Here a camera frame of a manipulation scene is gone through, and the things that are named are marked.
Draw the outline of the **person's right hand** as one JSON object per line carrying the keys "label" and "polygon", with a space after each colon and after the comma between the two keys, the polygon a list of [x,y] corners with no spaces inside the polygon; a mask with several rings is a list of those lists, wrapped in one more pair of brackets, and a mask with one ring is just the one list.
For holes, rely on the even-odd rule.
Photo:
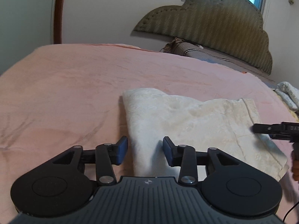
{"label": "person's right hand", "polygon": [[299,181],[299,161],[296,159],[295,152],[292,151],[291,153],[291,158],[292,158],[292,178],[295,181]]}

